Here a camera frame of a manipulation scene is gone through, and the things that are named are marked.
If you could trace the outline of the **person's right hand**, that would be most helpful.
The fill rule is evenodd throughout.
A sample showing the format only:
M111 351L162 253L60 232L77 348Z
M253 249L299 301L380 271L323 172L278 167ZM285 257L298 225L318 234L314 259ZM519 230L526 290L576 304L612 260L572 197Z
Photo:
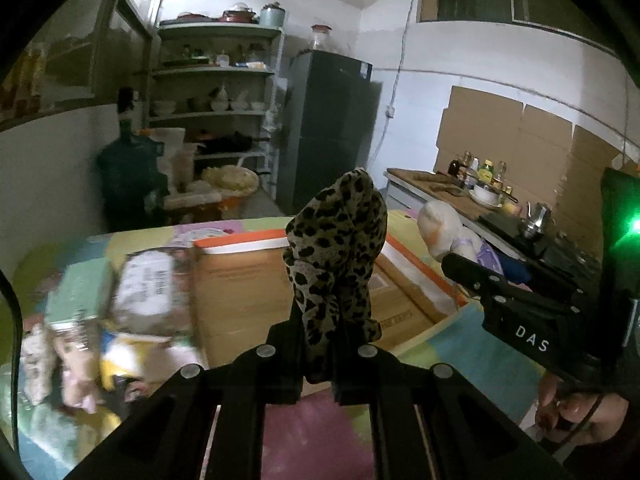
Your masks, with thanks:
M616 393L572 393L559 397L563 382L545 372L538 384L536 426L552 442L576 445L612 439L623 427L629 402Z

